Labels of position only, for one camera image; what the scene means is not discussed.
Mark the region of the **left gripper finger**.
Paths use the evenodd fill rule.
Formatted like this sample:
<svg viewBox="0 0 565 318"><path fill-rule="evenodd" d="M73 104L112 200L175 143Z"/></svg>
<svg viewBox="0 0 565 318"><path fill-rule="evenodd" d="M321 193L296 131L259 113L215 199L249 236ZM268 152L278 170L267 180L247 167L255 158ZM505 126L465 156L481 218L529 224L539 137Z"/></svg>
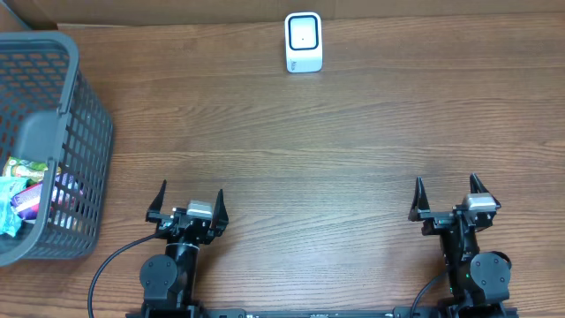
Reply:
<svg viewBox="0 0 565 318"><path fill-rule="evenodd" d="M229 216L224 204L223 190L221 189L216 197L211 229L225 230L228 224L229 224Z"/></svg>
<svg viewBox="0 0 565 318"><path fill-rule="evenodd" d="M167 186L167 180L164 179L162 181L162 185L158 194L155 196L154 200L152 201L152 203L150 204L147 210L148 213L159 213L161 211L162 204L164 201L164 195L166 192L166 186Z"/></svg>

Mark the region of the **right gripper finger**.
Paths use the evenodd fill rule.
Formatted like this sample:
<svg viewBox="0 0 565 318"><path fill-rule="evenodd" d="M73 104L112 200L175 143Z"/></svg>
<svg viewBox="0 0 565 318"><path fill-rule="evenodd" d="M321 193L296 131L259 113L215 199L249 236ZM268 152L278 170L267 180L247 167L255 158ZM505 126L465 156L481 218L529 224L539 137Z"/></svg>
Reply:
<svg viewBox="0 0 565 318"><path fill-rule="evenodd" d="M501 208L500 202L488 191L476 173L470 174L470 189L471 193L489 194L493 199L496 208Z"/></svg>
<svg viewBox="0 0 565 318"><path fill-rule="evenodd" d="M429 214L431 209L426 196L425 187L421 177L416 178L414 197L409 212L410 221L423 221Z"/></svg>

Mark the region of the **green yellow snack packet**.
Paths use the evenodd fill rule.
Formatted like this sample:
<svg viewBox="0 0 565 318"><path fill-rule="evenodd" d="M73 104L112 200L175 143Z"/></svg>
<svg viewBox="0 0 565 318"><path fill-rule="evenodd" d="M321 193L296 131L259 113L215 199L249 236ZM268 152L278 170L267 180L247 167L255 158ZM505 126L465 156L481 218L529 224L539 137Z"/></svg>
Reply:
<svg viewBox="0 0 565 318"><path fill-rule="evenodd" d="M40 183L49 170L46 163L28 161L10 156L3 168L3 177L26 178L29 185Z"/></svg>

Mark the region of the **purple Carefree pad pack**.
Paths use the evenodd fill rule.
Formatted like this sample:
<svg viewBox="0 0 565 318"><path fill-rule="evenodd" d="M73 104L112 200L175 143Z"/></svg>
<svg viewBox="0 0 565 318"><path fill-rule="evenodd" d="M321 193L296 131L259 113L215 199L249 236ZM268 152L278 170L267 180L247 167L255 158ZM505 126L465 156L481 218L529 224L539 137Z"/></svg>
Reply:
<svg viewBox="0 0 565 318"><path fill-rule="evenodd" d="M83 195L83 187L73 176L67 173L56 176L56 182L62 179L61 185L54 185L51 193L51 201L64 208L74 208L77 197L72 193ZM12 210L23 220L35 220L39 212L43 182L31 185L25 190L16 193L11 198Z"/></svg>

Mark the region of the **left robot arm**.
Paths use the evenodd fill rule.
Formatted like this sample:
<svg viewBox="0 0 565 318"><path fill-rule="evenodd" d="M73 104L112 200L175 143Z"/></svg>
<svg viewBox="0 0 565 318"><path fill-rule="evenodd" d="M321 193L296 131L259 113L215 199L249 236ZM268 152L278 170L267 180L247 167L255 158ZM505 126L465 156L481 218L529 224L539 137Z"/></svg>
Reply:
<svg viewBox="0 0 565 318"><path fill-rule="evenodd" d="M139 280L144 289L143 317L207 317L200 301L193 296L200 248L225 232L229 217L223 191L214 204L189 201L185 208L174 208L170 215L161 212L166 182L162 183L146 213L156 225L155 234L166 241L165 252L150 257L141 267Z"/></svg>

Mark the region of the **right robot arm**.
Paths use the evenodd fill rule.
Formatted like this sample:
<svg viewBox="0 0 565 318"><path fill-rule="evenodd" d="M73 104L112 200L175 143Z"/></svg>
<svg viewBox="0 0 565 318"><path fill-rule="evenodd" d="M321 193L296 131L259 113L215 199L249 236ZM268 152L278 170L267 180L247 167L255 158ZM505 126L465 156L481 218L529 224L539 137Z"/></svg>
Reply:
<svg viewBox="0 0 565 318"><path fill-rule="evenodd" d="M452 297L442 299L422 317L516 317L504 301L509 299L512 262L502 252L482 253L477 233L493 225L500 202L474 173L470 192L449 212L433 212L421 177L416 178L408 220L421 222L424 236L438 236L446 268L427 283L413 300L409 316L418 315L423 296L446 277Z"/></svg>

